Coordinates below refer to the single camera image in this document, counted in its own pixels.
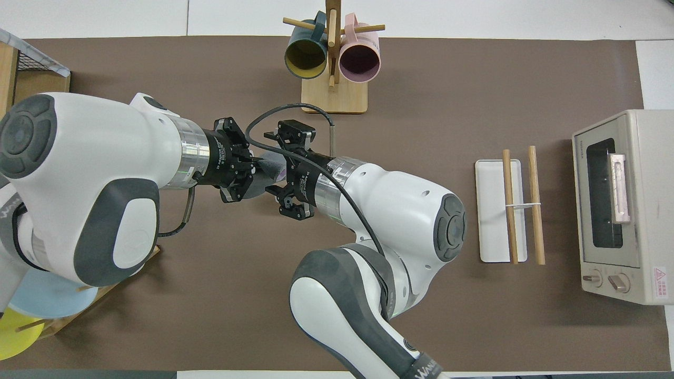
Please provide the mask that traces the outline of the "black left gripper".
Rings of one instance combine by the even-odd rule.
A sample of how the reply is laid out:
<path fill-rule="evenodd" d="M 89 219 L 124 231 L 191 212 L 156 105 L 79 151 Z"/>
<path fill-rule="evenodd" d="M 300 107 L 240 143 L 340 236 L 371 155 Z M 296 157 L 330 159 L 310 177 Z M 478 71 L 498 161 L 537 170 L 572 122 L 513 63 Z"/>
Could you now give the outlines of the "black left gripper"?
<path fill-rule="evenodd" d="M 232 117 L 215 120 L 214 131 L 205 129 L 204 134 L 209 142 L 209 163 L 200 184 L 219 187 L 224 203 L 240 202 L 263 158 L 254 156 L 245 134 Z"/>

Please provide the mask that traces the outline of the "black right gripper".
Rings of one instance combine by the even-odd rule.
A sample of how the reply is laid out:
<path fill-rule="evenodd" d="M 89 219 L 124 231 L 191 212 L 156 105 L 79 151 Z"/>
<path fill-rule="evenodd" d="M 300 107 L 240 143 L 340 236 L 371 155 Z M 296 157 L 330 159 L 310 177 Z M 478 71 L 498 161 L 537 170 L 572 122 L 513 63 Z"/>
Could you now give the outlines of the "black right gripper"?
<path fill-rule="evenodd" d="M 277 147 L 268 148 L 272 153 L 298 154 L 325 169 L 331 158 L 315 153 L 310 148 L 315 135 L 316 130 L 313 127 L 294 119 L 286 119 L 279 121 L 276 129 L 265 132 L 263 137 L 277 142 Z M 285 187 L 270 185 L 265 187 L 265 191 L 276 197 L 280 205 L 280 214 L 296 220 L 313 217 L 316 206 L 314 191 L 322 173 L 314 166 L 296 158 L 287 157 L 286 161 L 288 163 L 286 179 L 289 184 Z"/>

